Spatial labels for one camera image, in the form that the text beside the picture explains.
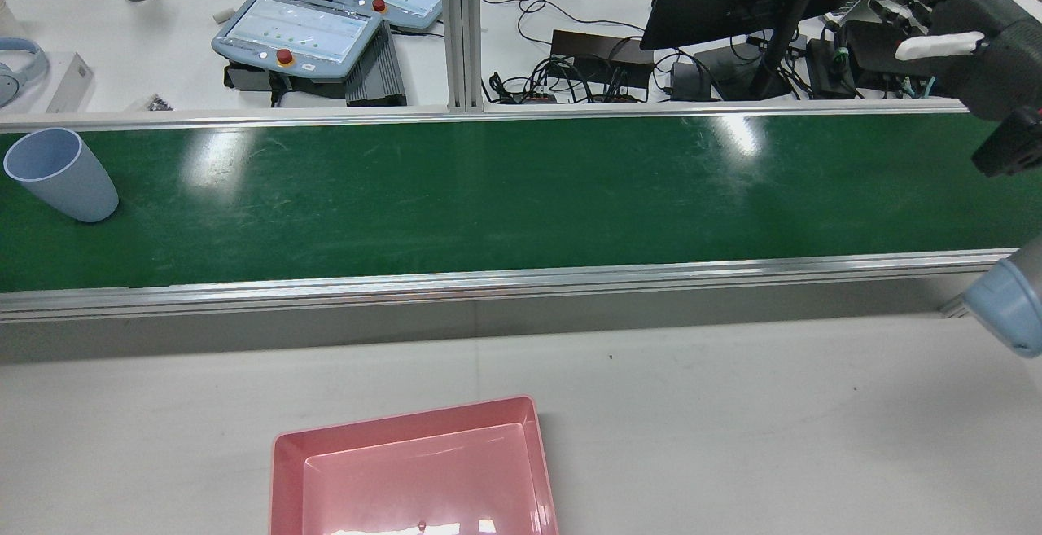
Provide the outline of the right white dexterous robot hand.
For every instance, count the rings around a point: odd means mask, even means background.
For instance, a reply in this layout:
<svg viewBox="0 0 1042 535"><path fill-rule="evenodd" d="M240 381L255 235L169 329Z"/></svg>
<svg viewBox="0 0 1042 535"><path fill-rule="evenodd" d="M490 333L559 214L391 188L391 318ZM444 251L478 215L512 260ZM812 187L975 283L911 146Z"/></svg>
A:
<svg viewBox="0 0 1042 535"><path fill-rule="evenodd" d="M870 0L905 38L895 59L927 68L982 119L1040 110L1039 0Z"/></svg>

